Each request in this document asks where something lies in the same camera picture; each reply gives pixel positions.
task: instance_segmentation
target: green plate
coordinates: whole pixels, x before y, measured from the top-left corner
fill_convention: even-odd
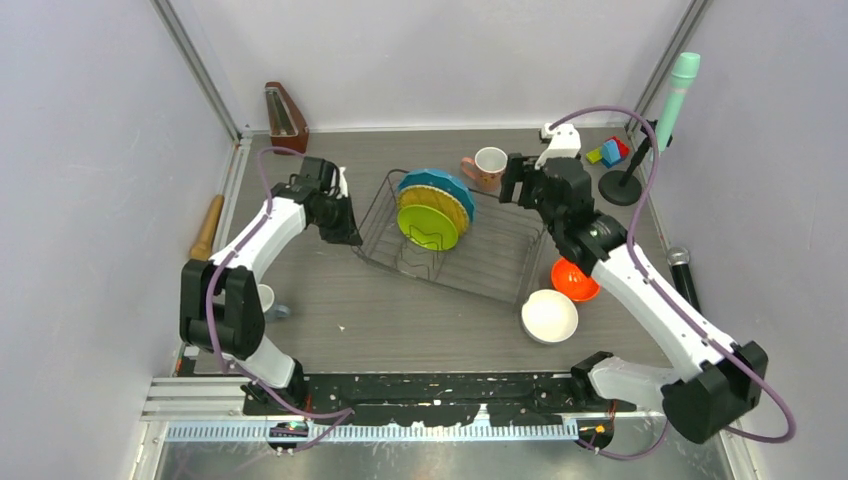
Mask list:
[[[398,208],[410,205],[425,205],[442,212],[456,227],[462,237],[468,230],[471,220],[468,212],[453,195],[428,185],[413,185],[398,193]]]
[[[409,205],[398,212],[398,228],[416,245],[438,252],[459,241],[456,225],[444,213],[426,205]]]

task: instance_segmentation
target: cable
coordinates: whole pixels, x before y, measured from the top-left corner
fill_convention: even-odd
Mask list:
[[[215,296],[215,287],[217,286],[218,280],[221,278],[221,274],[224,272],[224,269],[232,261],[232,259],[235,258],[235,256],[238,254],[238,252],[241,251],[241,249],[247,244],[247,242],[249,242],[250,239],[253,238],[254,235],[256,235],[256,233],[259,232],[259,230],[262,229],[262,226],[265,225],[265,223],[268,221],[268,218],[270,218],[271,210],[272,210],[272,206],[273,206],[272,202],[273,202],[274,196],[271,193],[271,186],[268,184],[268,177],[265,174],[265,168],[262,166],[262,157],[269,152],[283,152],[283,153],[290,153],[292,155],[297,155],[297,156],[300,156],[300,157],[303,156],[302,153],[297,152],[297,151],[292,150],[292,149],[289,149],[289,148],[285,148],[285,147],[267,147],[267,148],[263,148],[262,150],[259,150],[256,153],[256,169],[259,172],[259,178],[262,180],[262,187],[265,190],[265,197],[266,197],[265,214],[262,216],[262,218],[259,219],[259,221],[256,223],[256,225],[254,225],[254,227],[251,228],[249,232],[247,232],[247,235],[245,235],[244,238],[239,243],[236,244],[236,246],[233,248],[233,250],[230,251],[224,257],[224,259],[221,261],[221,263],[215,268],[214,272],[212,272],[212,278],[209,280],[209,287],[206,289],[206,299],[205,299],[206,300],[206,325],[209,328],[209,339],[210,339],[211,344],[212,344],[212,353],[215,355],[215,358],[218,360],[218,366],[221,368],[221,372],[223,372],[223,373],[228,373],[230,368],[228,368],[227,362],[224,359],[224,355],[221,352],[221,342],[220,342],[220,339],[218,338],[218,330],[215,327],[215,317],[214,317],[215,314],[214,314],[212,299]],[[306,418],[309,418],[309,419],[312,419],[312,420],[338,418],[338,420],[336,420],[336,422],[333,423],[333,425],[330,426],[330,428],[328,428],[327,430],[325,430],[321,435],[310,440],[309,442],[307,442],[304,445],[298,446],[297,448],[292,450],[291,453],[302,452],[304,450],[312,448],[316,443],[318,443],[319,440],[321,440],[322,438],[327,436],[331,431],[333,431],[333,429],[335,429],[337,426],[339,426],[342,422],[344,422],[353,413],[352,408],[346,408],[344,410],[340,410],[340,411],[334,412],[334,413],[309,413],[309,412],[304,412],[303,410],[300,410],[300,409],[294,407],[293,405],[290,405],[285,400],[283,400],[283,398],[280,397],[277,394],[277,392],[274,391],[274,389],[272,389],[270,386],[266,385],[261,379],[255,377],[253,374],[251,374],[250,372],[248,372],[247,370],[245,370],[241,366],[235,365],[235,369],[239,373],[241,373],[242,375],[244,375],[245,377],[247,377],[251,381],[253,381],[253,383],[262,387],[262,389],[265,390],[271,396],[271,398],[273,398],[283,408],[285,408],[286,410],[288,410],[290,412],[296,413],[297,415],[301,415],[303,417],[306,417]]]
[[[610,407],[610,409],[609,409],[609,415],[610,415],[610,429],[614,429],[614,428],[615,428],[615,412],[616,412],[616,410],[617,410],[617,409],[618,409],[618,400],[613,400],[613,401],[612,401],[612,406],[611,406],[611,407]]]
[[[584,447],[588,450],[595,450],[595,453],[602,457],[612,458],[614,460],[639,460],[640,458],[645,458],[648,455],[654,453],[660,445],[665,442],[665,437],[668,435],[668,420],[666,420],[665,425],[663,425],[662,433],[660,433],[660,438],[651,446],[651,448],[645,450],[644,452],[637,453],[634,455],[622,455],[620,453],[608,452],[606,450],[596,450],[595,446],[592,445],[592,442],[595,440],[595,435],[592,435],[592,438],[587,442],[586,440],[582,440],[580,438],[577,439],[578,445]]]
[[[797,431],[797,425],[795,423],[795,416],[792,414],[792,411],[789,409],[789,405],[783,400],[783,398],[769,385],[762,377],[757,375],[756,372],[751,370],[747,365],[745,365],[742,360],[736,358],[732,352],[728,351],[722,345],[720,345],[715,340],[709,338],[709,335],[706,331],[704,331],[698,323],[689,316],[680,305],[669,295],[663,288],[648,274],[648,269],[645,265],[642,264],[642,261],[639,260],[639,257],[636,255],[636,239],[634,238],[634,232],[636,231],[636,223],[639,221],[639,217],[642,214],[642,209],[645,207],[645,204],[648,200],[648,192],[651,190],[651,187],[654,185],[654,179],[657,175],[657,170],[659,167],[659,144],[657,143],[657,135],[654,132],[654,129],[651,128],[651,125],[645,120],[641,115],[634,112],[629,108],[617,107],[613,105],[601,105],[597,107],[589,107],[578,110],[570,115],[566,115],[565,117],[554,122],[550,129],[562,125],[563,123],[579,117],[581,115],[585,115],[587,113],[595,113],[595,112],[618,112],[623,113],[625,115],[629,115],[631,118],[637,120],[642,127],[645,129],[645,132],[648,135],[648,138],[651,141],[651,148],[653,151],[654,160],[651,164],[651,173],[648,175],[648,181],[645,184],[645,189],[642,191],[642,195],[639,197],[639,201],[636,203],[636,209],[633,212],[633,218],[630,220],[630,225],[627,228],[627,252],[630,254],[630,258],[633,260],[633,263],[636,265],[636,268],[642,273],[642,276],[648,280],[648,283],[656,290],[660,297],[678,314],[680,318],[689,325],[689,328],[695,331],[702,339],[706,340],[710,346],[712,346],[717,352],[719,352],[724,358],[728,359],[736,368],[741,370],[745,375],[748,376],[754,383],[757,384],[761,389],[763,389],[774,403],[777,404],[778,408],[780,408],[784,417],[786,417],[786,433],[779,437],[766,437],[763,435],[758,435],[755,433],[748,433],[737,428],[733,427],[725,427],[725,430],[739,435],[740,437],[747,438],[749,440],[754,440],[762,443],[786,443],[789,440],[792,440],[795,437],[795,433]]]

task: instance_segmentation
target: gray table surface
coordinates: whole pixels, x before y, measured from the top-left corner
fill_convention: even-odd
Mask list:
[[[622,129],[582,129],[580,134],[589,148],[613,134],[625,138]],[[252,152],[269,144],[267,136],[257,136]],[[534,130],[416,131],[313,134],[309,154],[348,167],[350,193],[361,219],[388,170],[433,167],[461,176],[460,159],[485,146],[528,155],[544,150]],[[632,207],[611,205],[597,192],[597,180],[606,169],[585,165],[595,183],[596,207],[627,225]],[[265,158],[272,184],[287,179],[299,166],[289,156]],[[228,239],[256,215],[263,199],[251,155]],[[648,210],[636,228],[636,238],[651,262],[665,272],[663,249]],[[542,272],[558,258],[545,237],[539,260]],[[538,288],[550,288],[544,277],[537,279]],[[269,324],[267,336],[300,360],[307,372],[558,371],[599,350],[628,361],[668,365],[653,339],[609,293],[601,292],[578,306],[574,336],[558,345],[542,345],[522,331],[509,305],[379,270],[349,247],[322,242],[314,227],[283,250],[261,283],[270,285],[277,299],[293,310],[290,318]],[[210,355],[198,359],[199,372],[215,368]]]

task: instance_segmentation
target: white cup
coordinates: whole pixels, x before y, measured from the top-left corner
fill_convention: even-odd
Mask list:
[[[506,171],[506,152],[497,147],[481,148],[474,158],[465,157],[460,163],[463,173],[474,180],[477,188],[484,192],[497,190]]]
[[[552,345],[574,335],[577,307],[556,290],[538,290],[521,307],[521,323],[533,340]]]
[[[256,286],[256,290],[259,292],[259,305],[262,307],[262,314],[265,315],[265,322],[273,322],[291,314],[288,307],[277,304],[273,288],[260,283]]]

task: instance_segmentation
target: mug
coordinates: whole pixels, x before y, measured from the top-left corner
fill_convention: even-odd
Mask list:
[[[273,288],[260,283],[256,286],[256,290],[259,293],[259,305],[262,307],[262,314],[265,315],[265,322],[273,322],[291,315],[288,307],[277,303]]]
[[[501,177],[506,170],[506,152],[496,147],[481,148],[474,159],[465,157],[460,168],[474,180],[477,188],[484,192],[497,190],[501,186]]]

